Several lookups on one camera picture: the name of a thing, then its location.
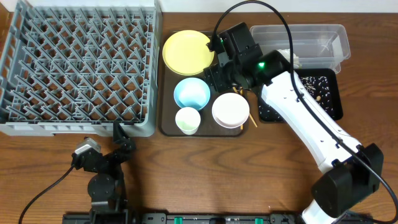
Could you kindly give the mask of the yellow plate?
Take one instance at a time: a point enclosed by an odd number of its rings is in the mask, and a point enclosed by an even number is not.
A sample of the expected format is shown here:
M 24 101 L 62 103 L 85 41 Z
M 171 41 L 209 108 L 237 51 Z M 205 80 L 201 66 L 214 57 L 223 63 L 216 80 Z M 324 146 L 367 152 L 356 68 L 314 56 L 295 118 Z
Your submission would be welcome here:
M 181 30 L 172 34 L 163 47 L 162 56 L 171 71 L 184 76 L 197 75 L 214 59 L 207 43 L 210 38 L 196 30 Z

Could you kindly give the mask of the left wooden chopstick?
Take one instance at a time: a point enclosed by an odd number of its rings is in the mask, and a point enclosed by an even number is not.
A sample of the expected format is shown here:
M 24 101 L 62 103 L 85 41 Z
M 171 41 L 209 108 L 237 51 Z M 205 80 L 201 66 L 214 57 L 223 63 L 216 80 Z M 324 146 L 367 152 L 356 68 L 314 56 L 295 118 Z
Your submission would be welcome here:
M 236 87 L 233 87 L 233 90 L 234 90 L 234 92 L 235 92 L 236 94 L 239 94 L 239 95 L 241 95 L 241 96 L 244 96 L 244 94 L 243 94 L 243 89 L 242 89 L 242 88 L 237 89 Z M 250 120 L 252 121 L 253 125 L 257 128 L 258 125 L 257 125 L 256 121 L 254 120 L 254 118 L 253 118 L 253 116 L 252 116 L 251 113 L 249 113 L 249 118 L 250 118 Z

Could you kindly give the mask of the white pink bowl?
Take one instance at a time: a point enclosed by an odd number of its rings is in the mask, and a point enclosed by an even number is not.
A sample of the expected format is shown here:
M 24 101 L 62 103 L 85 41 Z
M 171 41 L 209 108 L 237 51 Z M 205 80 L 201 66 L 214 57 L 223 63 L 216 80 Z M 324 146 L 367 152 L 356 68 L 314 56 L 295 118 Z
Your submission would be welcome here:
M 249 118 L 249 104 L 237 93 L 224 93 L 214 101 L 213 119 L 222 127 L 233 129 L 243 125 Z

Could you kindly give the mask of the clear plastic bin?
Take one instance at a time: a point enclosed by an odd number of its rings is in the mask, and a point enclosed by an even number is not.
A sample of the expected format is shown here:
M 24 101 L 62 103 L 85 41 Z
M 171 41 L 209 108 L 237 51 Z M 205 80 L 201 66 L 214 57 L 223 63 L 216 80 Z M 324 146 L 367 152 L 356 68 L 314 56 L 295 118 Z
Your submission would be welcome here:
M 294 24 L 289 26 L 295 68 L 329 68 L 341 71 L 351 57 L 348 35 L 341 24 Z M 250 33 L 263 54 L 278 50 L 289 58 L 289 38 L 283 25 L 252 26 Z

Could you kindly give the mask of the black waste tray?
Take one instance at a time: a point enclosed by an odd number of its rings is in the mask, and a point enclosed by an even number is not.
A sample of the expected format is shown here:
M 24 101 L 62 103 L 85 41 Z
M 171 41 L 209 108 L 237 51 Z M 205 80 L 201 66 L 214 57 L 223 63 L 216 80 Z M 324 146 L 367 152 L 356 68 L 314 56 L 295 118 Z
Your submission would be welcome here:
M 315 101 L 333 119 L 343 117 L 336 73 L 329 68 L 296 69 L 300 81 Z M 260 98 L 257 99 L 259 119 L 263 123 L 280 123 L 284 119 Z

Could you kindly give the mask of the white wrapper waste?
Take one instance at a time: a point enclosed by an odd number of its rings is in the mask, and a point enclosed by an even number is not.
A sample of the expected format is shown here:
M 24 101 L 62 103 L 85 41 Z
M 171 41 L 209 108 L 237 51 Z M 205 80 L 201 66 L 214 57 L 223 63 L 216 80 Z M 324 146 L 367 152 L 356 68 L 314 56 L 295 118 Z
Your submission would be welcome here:
M 289 49 L 278 49 L 277 50 L 288 62 L 290 62 L 290 50 Z M 299 61 L 299 57 L 293 54 L 294 68 L 302 68 L 302 64 Z

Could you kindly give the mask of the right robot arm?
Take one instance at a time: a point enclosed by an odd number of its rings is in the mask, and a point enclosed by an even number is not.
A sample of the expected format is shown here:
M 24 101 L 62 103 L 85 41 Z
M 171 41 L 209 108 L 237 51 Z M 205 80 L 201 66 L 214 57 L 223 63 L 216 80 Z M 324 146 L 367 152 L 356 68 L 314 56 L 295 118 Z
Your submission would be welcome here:
M 315 159 L 323 175 L 312 186 L 312 203 L 302 212 L 305 223 L 334 223 L 378 190 L 382 151 L 375 144 L 364 147 L 342 130 L 280 52 L 263 54 L 243 22 L 213 33 L 208 48 L 218 63 L 204 69 L 206 82 L 218 92 L 234 86 L 253 91 L 283 117 Z

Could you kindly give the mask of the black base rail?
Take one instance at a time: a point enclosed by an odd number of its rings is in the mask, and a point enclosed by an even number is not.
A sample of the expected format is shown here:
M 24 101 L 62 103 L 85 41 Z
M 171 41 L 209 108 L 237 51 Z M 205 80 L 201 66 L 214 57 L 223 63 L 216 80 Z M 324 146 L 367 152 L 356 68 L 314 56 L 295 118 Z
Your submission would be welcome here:
M 90 219 L 86 214 L 65 214 L 62 224 L 89 224 L 89 223 L 141 223 L 141 224 L 294 224 L 303 223 L 298 215 L 273 213 L 265 216 L 221 216 L 221 215 L 166 215 L 164 213 L 145 213 L 138 221 L 128 222 L 125 218 L 116 218 L 114 215 L 104 220 Z

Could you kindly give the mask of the grey dishwasher rack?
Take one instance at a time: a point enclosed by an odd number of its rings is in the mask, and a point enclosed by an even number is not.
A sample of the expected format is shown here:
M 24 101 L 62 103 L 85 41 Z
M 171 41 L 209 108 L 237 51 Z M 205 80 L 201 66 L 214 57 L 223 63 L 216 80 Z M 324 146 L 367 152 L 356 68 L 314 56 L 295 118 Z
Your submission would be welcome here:
M 1 55 L 1 131 L 155 132 L 158 1 L 18 1 Z

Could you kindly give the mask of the white green cup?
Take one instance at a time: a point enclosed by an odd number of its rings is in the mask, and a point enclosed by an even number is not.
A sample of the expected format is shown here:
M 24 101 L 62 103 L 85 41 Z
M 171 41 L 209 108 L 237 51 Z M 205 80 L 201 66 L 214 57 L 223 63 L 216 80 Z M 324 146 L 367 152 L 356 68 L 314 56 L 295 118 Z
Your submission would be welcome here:
M 175 123 L 182 133 L 193 135 L 199 128 L 201 116 L 196 109 L 184 107 L 179 109 L 175 115 Z

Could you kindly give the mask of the light blue bowl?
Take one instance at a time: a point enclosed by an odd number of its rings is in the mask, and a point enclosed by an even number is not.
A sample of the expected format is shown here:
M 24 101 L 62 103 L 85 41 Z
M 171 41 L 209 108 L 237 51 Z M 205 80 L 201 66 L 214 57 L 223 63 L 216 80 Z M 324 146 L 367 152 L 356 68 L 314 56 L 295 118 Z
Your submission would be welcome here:
M 185 78 L 174 89 L 174 100 L 180 108 L 191 107 L 202 110 L 209 102 L 209 86 L 199 78 Z

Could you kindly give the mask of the dark brown serving tray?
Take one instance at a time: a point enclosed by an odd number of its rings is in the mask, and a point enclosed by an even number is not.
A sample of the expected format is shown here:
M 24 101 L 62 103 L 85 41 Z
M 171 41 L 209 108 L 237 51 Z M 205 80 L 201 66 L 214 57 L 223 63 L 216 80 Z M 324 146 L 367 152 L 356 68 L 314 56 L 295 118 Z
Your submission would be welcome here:
M 173 72 L 167 65 L 162 68 L 161 90 L 159 91 L 159 130 L 168 137 L 185 137 L 186 135 L 175 123 L 175 115 L 180 107 L 174 100 L 174 89 L 177 84 L 185 79 L 183 75 Z M 235 138 L 242 135 L 243 130 L 239 127 L 228 129 L 220 126 L 213 118 L 212 106 L 221 94 L 210 87 L 210 100 L 206 106 L 199 111 L 201 123 L 198 131 L 193 137 L 198 138 Z

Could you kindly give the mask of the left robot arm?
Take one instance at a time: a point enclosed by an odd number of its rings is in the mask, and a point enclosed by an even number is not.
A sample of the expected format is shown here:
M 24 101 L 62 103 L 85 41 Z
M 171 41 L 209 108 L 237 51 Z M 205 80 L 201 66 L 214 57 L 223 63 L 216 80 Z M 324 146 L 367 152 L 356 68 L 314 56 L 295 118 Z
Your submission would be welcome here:
M 108 154 L 92 138 L 85 138 L 72 154 L 72 166 L 92 172 L 88 183 L 91 197 L 90 223 L 136 223 L 137 218 L 127 205 L 126 185 L 121 164 L 128 161 L 136 145 L 121 127 L 113 123 L 113 143 L 119 147 Z

